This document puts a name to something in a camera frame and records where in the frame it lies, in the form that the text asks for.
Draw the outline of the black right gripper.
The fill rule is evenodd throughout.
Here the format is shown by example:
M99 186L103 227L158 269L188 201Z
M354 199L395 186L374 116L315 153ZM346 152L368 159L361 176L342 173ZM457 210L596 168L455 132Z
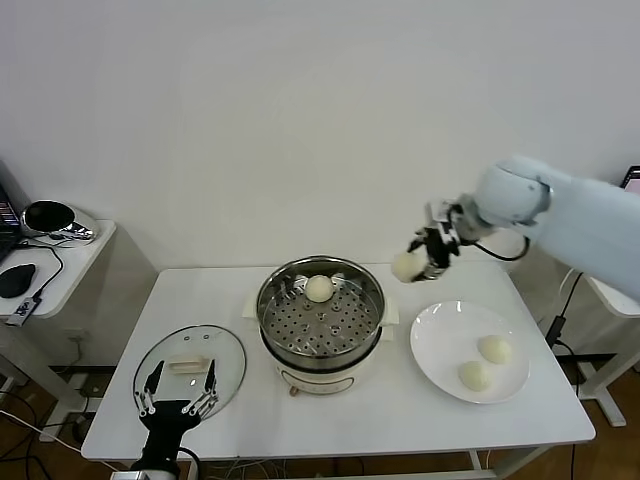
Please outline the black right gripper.
M459 246L456 232L447 224L423 227L416 231L407 252L424 248L429 259L429 264L417 274L417 281L433 281L442 277L451 266L451 257L460 255Z

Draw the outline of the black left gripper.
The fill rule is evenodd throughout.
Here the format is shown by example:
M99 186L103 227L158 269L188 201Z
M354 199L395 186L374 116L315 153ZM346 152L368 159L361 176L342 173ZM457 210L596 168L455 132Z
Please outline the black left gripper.
M216 392L216 362L212 360L202 392L187 400L160 400L154 394L160 383L164 362L160 361L145 378L141 388L134 388L134 400L139 419L148 431L142 449L143 463L175 462L184 434L200 424L200 416L207 416L218 403Z

